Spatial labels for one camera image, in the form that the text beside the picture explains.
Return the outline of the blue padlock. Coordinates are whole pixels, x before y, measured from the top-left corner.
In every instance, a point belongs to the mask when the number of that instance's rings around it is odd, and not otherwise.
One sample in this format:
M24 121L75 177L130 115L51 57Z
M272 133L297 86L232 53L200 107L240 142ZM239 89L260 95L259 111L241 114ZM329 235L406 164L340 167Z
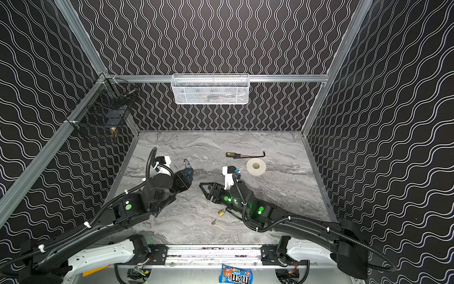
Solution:
M184 170L184 172L185 172L186 176L187 176L188 178L192 178L192 177L193 177L194 170L193 170L193 168L192 168L192 166L191 166L189 160L188 160L188 159L184 159L183 162L184 162L184 165L185 165L185 170Z

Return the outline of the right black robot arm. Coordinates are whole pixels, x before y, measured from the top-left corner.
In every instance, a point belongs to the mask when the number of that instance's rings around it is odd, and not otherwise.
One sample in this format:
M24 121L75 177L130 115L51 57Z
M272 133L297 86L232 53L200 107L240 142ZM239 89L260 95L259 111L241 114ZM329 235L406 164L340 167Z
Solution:
M349 276L365 280L370 269L382 272L397 270L390 258L365 241L351 221L328 222L293 214L256 198L243 181L235 180L229 189L216 182L201 182L199 187L207 200L239 213L248 229L256 233L272 230L284 233L280 247L286 250L288 259L293 248L290 242L304 239L329 250L338 269Z

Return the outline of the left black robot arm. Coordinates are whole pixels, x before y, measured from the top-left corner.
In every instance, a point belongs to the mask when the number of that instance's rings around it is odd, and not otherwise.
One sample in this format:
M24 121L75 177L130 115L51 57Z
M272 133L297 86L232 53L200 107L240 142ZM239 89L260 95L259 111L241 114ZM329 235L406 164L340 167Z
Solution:
M60 284L81 272L78 262L88 265L82 253L98 241L125 231L159 213L188 190L194 170L184 160L184 168L174 172L167 156L156 156L153 148L145 167L145 180L112 198L88 221L49 240L22 244L19 257L1 265L1 277L21 284Z

